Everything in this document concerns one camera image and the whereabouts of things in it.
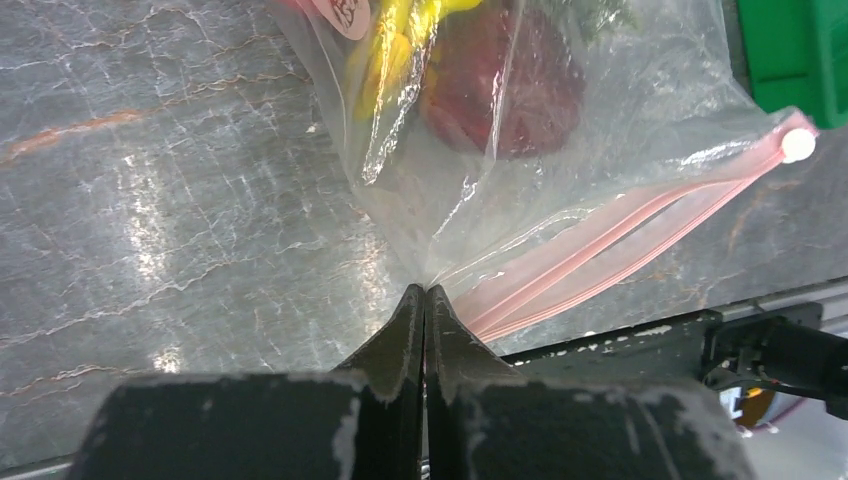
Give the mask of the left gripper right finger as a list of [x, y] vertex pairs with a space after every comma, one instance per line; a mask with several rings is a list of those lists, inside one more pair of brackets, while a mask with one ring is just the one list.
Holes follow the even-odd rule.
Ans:
[[752, 479], [717, 397], [690, 380], [528, 378], [425, 300], [435, 479]]

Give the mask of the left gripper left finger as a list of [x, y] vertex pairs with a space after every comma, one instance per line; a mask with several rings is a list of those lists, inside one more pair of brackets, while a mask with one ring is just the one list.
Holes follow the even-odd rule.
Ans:
[[327, 372], [130, 379], [97, 412], [72, 479], [417, 479], [425, 292]]

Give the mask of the clear zip top bag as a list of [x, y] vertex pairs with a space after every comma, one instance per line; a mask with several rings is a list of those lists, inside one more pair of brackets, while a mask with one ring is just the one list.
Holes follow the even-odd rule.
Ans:
[[438, 29], [380, 114], [353, 117], [345, 65], [384, 1], [273, 1], [313, 80], [351, 190], [410, 269], [494, 340], [626, 279], [776, 167], [815, 126], [761, 110], [735, 81], [717, 1], [630, 1], [636, 28], [581, 36], [573, 1], [518, 1], [557, 25], [585, 77], [579, 124], [552, 154], [460, 153], [419, 102]]

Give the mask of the dark red fake fruit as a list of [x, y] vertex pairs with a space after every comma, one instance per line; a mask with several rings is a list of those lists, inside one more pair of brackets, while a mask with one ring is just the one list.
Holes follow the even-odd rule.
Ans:
[[530, 158], [565, 147], [585, 85], [570, 42], [546, 13], [485, 1], [441, 22], [419, 112], [455, 151]]

